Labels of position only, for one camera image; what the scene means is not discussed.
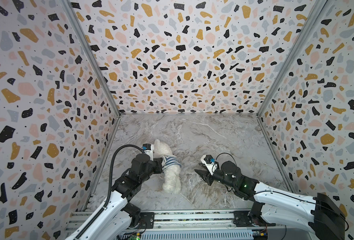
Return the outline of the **blue white striped knit sweater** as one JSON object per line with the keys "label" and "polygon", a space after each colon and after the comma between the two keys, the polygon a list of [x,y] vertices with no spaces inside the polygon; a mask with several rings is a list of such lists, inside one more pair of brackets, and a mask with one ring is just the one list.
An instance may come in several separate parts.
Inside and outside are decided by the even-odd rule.
{"label": "blue white striped knit sweater", "polygon": [[172,166],[177,166],[181,168],[181,164],[178,162],[177,157],[174,155],[164,155],[162,156],[162,159],[163,171]]}

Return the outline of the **white fluffy teddy bear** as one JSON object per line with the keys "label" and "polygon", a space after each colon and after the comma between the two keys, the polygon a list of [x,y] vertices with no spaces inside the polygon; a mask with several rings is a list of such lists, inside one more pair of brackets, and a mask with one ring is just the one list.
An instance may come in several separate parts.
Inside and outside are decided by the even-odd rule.
{"label": "white fluffy teddy bear", "polygon": [[[170,146],[160,140],[156,139],[154,143],[154,158],[162,158],[164,155],[174,155]],[[169,194],[179,194],[181,191],[180,181],[181,168],[172,166],[163,171],[165,181],[163,190]]]}

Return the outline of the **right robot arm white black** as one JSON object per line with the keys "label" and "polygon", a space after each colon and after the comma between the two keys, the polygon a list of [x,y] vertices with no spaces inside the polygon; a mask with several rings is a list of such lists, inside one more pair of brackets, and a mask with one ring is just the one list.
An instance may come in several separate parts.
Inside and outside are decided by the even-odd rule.
{"label": "right robot arm white black", "polygon": [[320,240],[343,240],[349,228],[342,211],[326,195],[315,197],[271,187],[242,174],[235,163],[219,165],[211,156],[204,156],[195,172],[209,186],[224,185],[235,196],[253,205],[247,217],[255,226],[285,225],[314,234]]}

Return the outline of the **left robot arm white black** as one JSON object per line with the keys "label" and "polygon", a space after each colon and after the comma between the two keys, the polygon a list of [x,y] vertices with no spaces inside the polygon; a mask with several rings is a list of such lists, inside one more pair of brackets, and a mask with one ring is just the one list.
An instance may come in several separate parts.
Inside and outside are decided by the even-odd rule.
{"label": "left robot arm white black", "polygon": [[106,200],[68,240],[115,240],[128,228],[140,224],[141,209],[131,204],[142,184],[154,174],[163,172],[163,159],[139,154],[132,166],[111,186]]}

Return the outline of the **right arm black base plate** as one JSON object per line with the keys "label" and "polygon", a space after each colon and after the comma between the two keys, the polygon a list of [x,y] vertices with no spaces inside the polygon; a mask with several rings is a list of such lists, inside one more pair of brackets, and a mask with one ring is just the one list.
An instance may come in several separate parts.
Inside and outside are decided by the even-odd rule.
{"label": "right arm black base plate", "polygon": [[275,227],[276,224],[268,223],[262,218],[262,203],[253,203],[250,210],[234,211],[233,223],[237,227]]}

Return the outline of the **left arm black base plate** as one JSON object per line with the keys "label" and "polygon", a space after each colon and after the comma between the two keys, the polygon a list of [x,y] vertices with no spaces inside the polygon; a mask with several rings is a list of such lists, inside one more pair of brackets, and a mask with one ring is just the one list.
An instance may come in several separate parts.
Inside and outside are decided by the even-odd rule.
{"label": "left arm black base plate", "polygon": [[141,212],[131,217],[128,230],[148,230],[153,229],[155,224],[155,212]]}

